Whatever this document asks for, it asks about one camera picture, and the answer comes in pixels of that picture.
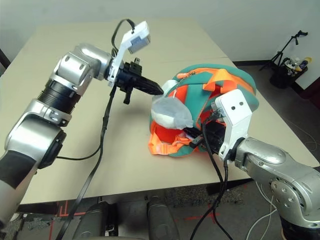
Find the white cable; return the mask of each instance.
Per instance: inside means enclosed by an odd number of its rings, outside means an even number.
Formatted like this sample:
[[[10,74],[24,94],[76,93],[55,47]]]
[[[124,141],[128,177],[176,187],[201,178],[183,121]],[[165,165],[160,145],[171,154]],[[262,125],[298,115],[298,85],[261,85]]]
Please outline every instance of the white cable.
[[[269,229],[270,222],[271,222],[271,213],[272,213],[272,205],[270,204],[270,216],[269,216],[268,224],[267,224],[267,226],[266,226],[266,228],[265,228],[260,240],[262,240],[265,237],[265,235],[266,235],[266,233],[267,233],[267,231]]]
[[[267,198],[267,196],[266,196],[265,193],[263,192],[263,190],[262,190],[262,185],[261,185],[261,189],[260,189],[258,183],[255,182],[255,184],[256,184],[256,187],[258,188],[260,194],[262,195],[262,197],[263,197],[268,203],[270,203],[270,213],[268,213],[268,214],[260,217],[258,220],[256,220],[256,221],[254,222],[254,224],[250,227],[250,229],[249,229],[249,231],[248,231],[248,233],[247,233],[247,235],[246,235],[245,240],[249,240],[249,237],[250,237],[250,234],[251,234],[252,230],[254,229],[254,227],[255,227],[262,219],[264,219],[264,218],[266,218],[266,217],[269,217],[268,224],[267,224],[267,226],[266,226],[266,228],[265,228],[265,230],[264,230],[264,232],[263,232],[263,234],[262,234],[262,237],[260,238],[260,240],[262,240],[262,239],[264,238],[264,236],[266,235],[266,233],[267,233],[267,231],[268,231],[268,228],[269,228],[269,226],[270,226],[271,215],[274,214],[274,213],[277,211],[276,206],[272,203],[272,201],[273,201],[273,199],[274,199],[274,196],[272,196],[271,201],[270,201],[269,198]]]
[[[249,236],[251,234],[251,231],[254,229],[254,227],[264,218],[271,216],[272,214],[274,214],[277,211],[277,209],[273,210],[272,212],[268,213],[267,215],[264,215],[262,217],[260,217],[257,221],[255,221],[255,223],[251,226],[250,230],[248,231],[245,240],[249,239]]]
[[[256,187],[258,188],[260,194],[262,195],[262,197],[276,209],[276,206],[269,200],[269,198],[267,198],[267,196],[264,194],[264,192],[262,192],[262,190],[260,189],[258,183],[255,182],[255,184],[256,184]]]
[[[296,124],[293,123],[292,121],[290,121],[290,120],[288,120],[288,119],[286,119],[286,118],[284,118],[284,117],[283,117],[283,119],[284,119],[285,121],[289,122],[290,124],[294,125],[296,128],[298,128],[300,131],[302,131],[303,133],[305,133],[306,135],[308,135],[308,136],[312,139],[312,141],[307,141],[307,142],[304,143],[304,144],[306,144],[306,143],[308,143],[308,144],[309,144],[309,143],[313,143],[313,144],[314,144],[314,148],[313,148],[313,149],[309,149],[311,152],[316,151],[316,150],[318,149],[318,144],[319,144],[319,143],[317,143],[317,141],[315,140],[315,138],[314,138],[310,133],[306,132],[305,130],[303,130],[301,127],[299,127],[298,125],[296,125]]]

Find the wall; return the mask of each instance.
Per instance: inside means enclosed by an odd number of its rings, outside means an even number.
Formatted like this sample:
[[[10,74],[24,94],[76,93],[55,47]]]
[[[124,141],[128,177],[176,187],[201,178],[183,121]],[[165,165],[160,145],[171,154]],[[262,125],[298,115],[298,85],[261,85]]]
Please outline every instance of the wall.
[[[301,18],[295,24],[295,29],[308,32],[308,36],[299,37],[299,45],[293,40],[284,52],[286,57],[312,57],[308,71],[296,81],[303,89],[320,77],[320,1],[309,0],[307,4],[307,9],[300,14]]]
[[[308,7],[300,0],[0,0],[0,48],[14,59],[45,24],[193,17],[232,61],[266,60]]]

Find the plastic bag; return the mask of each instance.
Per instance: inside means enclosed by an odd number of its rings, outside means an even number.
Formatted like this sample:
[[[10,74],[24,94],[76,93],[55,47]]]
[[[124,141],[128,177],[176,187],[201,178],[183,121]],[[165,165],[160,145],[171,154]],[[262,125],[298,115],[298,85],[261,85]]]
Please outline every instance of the plastic bag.
[[[168,91],[178,82],[167,81],[163,86],[164,94],[152,99],[151,117],[166,129],[192,128],[193,120],[189,109],[176,97],[167,97]]]

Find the beige table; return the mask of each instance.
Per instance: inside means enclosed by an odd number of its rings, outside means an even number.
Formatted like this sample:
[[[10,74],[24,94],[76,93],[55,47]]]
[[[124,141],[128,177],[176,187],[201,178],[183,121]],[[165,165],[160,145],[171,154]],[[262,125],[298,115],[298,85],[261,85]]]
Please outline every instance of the beige table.
[[[191,19],[150,19],[151,44],[135,56],[141,58],[142,74],[160,85],[181,69],[199,63],[233,66],[208,35]],[[81,42],[111,50],[110,39],[117,21],[111,23],[67,24],[40,27],[0,78],[0,145],[32,98],[44,89],[56,62]],[[133,60],[135,56],[126,56]],[[93,80],[76,105],[72,120],[64,130],[67,138],[63,156],[83,157],[98,146],[102,114],[111,89],[106,81]],[[149,153],[149,114],[151,96],[134,90],[130,105],[123,104],[124,93],[116,93],[104,155],[86,197],[114,195],[206,183],[218,177],[206,153],[184,158],[153,156]],[[257,94],[259,109],[253,114],[249,134],[287,150],[298,162],[315,167],[317,160],[291,129]],[[22,201],[41,203],[74,199],[97,158],[84,161],[57,159],[39,170]],[[229,179],[249,178],[229,168]]]

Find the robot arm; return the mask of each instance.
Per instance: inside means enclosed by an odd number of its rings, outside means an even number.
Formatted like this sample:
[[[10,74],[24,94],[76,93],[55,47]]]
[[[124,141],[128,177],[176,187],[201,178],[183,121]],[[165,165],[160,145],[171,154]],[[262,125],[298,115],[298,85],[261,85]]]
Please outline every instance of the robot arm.
[[[221,160],[234,162],[271,190],[288,240],[320,239],[320,173],[283,149],[248,137],[252,112],[240,90],[217,97],[212,108],[226,125],[220,146],[212,144],[212,151],[218,149]]]
[[[320,173],[288,152],[252,137],[237,147],[235,166],[269,188],[288,239],[319,239]]]
[[[45,89],[33,99],[9,133],[0,159],[0,227],[11,218],[36,173],[53,163],[75,104],[92,78],[104,79],[111,55],[81,44],[57,64]]]
[[[133,88],[163,94],[157,83],[141,76],[137,60],[122,62],[126,49],[134,53],[146,45],[143,42],[149,43],[147,23],[135,26],[124,39],[121,54],[115,58],[90,44],[80,44],[68,52],[54,68],[45,89],[12,128],[0,158],[0,229],[16,211],[37,169],[50,166],[56,159],[66,138],[61,127],[68,125],[92,78],[102,81],[112,74],[111,85],[126,93],[125,104],[129,104]]]

